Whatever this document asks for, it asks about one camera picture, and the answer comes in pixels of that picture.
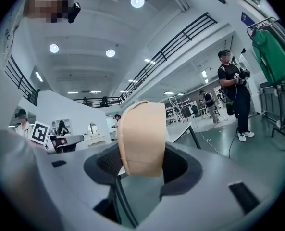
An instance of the white cable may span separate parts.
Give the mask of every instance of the white cable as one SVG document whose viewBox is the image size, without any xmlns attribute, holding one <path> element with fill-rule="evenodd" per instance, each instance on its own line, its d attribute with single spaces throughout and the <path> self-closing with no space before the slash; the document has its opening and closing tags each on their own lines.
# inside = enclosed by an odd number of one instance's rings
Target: white cable
<svg viewBox="0 0 285 231">
<path fill-rule="evenodd" d="M 213 147 L 214 150 L 215 150 L 219 155 L 221 155 L 221 154 L 219 153 L 219 151 L 217 151 L 216 148 L 215 148 L 212 144 L 209 143 L 209 141 L 211 141 L 211 139 L 205 139 L 201 132 L 200 132 L 200 135 L 201 135 L 201 136 L 203 137 L 203 139 L 207 142 L 207 144 L 209 144 L 211 147 Z"/>
</svg>

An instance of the person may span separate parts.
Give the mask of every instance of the person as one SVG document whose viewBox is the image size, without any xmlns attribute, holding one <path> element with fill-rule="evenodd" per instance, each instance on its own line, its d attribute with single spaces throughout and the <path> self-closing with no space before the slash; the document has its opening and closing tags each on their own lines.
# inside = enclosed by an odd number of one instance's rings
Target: person
<svg viewBox="0 0 285 231">
<path fill-rule="evenodd" d="M 121 116 L 119 114 L 115 114 L 114 119 L 117 120 L 117 124 L 113 125 L 112 128 L 118 128 L 118 122 L 121 119 Z"/>
<path fill-rule="evenodd" d="M 0 24 L 0 68 L 6 67 L 22 18 L 46 18 L 49 22 L 57 22 L 61 17 L 68 17 L 71 6 L 72 0 L 18 0 Z"/>
<path fill-rule="evenodd" d="M 214 105 L 214 98 L 209 94 L 206 93 L 204 90 L 200 90 L 200 95 L 203 95 L 203 99 L 204 99 L 204 104 L 206 105 L 212 119 L 213 119 L 213 123 L 217 124 L 217 122 L 219 122 L 218 117 L 215 114 L 215 105 Z"/>
<path fill-rule="evenodd" d="M 66 128 L 64 121 L 59 122 L 59 128 L 57 130 L 58 136 L 65 136 L 66 134 L 69 134 L 69 130 Z"/>
<path fill-rule="evenodd" d="M 27 139 L 30 138 L 32 133 L 32 126 L 28 122 L 26 110 L 20 109 L 16 117 L 18 117 L 21 124 L 15 129 L 15 132 Z"/>
<path fill-rule="evenodd" d="M 248 129 L 248 118 L 250 111 L 250 93 L 245 86 L 245 81 L 235 78 L 235 73 L 240 73 L 239 69 L 229 63 L 230 51 L 223 50 L 218 53 L 221 65 L 218 69 L 220 84 L 227 88 L 228 98 L 233 102 L 233 111 L 238 118 L 238 138 L 246 141 L 246 137 L 253 137 L 254 133 Z"/>
</svg>

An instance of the sign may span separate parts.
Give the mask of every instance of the sign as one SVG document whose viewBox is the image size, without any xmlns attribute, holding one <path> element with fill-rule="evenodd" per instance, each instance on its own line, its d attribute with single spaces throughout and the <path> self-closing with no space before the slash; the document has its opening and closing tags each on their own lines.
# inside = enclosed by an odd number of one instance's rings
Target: sign
<svg viewBox="0 0 285 231">
<path fill-rule="evenodd" d="M 242 22 L 244 22 L 247 26 L 251 26 L 253 25 L 255 22 L 248 16 L 246 15 L 244 12 L 242 12 L 242 18 L 241 18 Z"/>
<path fill-rule="evenodd" d="M 31 140 L 46 146 L 50 126 L 36 121 L 33 125 Z"/>
</svg>

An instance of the beige fabric cover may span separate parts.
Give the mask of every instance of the beige fabric cover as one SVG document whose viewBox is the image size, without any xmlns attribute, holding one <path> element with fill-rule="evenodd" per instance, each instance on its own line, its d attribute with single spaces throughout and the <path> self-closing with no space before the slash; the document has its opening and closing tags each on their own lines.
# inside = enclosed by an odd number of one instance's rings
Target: beige fabric cover
<svg viewBox="0 0 285 231">
<path fill-rule="evenodd" d="M 124 111 L 118 126 L 118 144 L 128 175 L 161 175 L 165 132 L 164 103 L 141 101 Z"/>
</svg>

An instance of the metal railing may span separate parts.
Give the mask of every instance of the metal railing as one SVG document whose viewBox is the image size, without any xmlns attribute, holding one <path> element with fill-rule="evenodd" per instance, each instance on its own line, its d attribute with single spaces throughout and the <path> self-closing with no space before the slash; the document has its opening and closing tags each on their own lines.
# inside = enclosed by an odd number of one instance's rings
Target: metal railing
<svg viewBox="0 0 285 231">
<path fill-rule="evenodd" d="M 13 56 L 8 60 L 5 73 L 14 82 L 14 84 L 23 92 L 23 97 L 30 101 L 33 105 L 37 105 L 37 96 L 39 90 L 35 90 L 29 81 L 25 78 L 19 67 L 17 66 Z"/>
<path fill-rule="evenodd" d="M 217 21 L 212 19 L 209 13 L 205 13 L 194 20 L 172 40 L 170 40 L 136 75 L 133 82 L 130 83 L 120 96 L 121 102 L 125 101 L 160 65 L 166 62 L 176 51 L 186 45 L 192 39 L 212 26 Z"/>
<path fill-rule="evenodd" d="M 92 108 L 103 108 L 103 107 L 111 107 L 115 105 L 121 104 L 120 97 L 105 97 L 103 98 L 82 98 L 82 99 L 73 99 L 73 101 L 79 102 L 86 106 Z"/>
</svg>

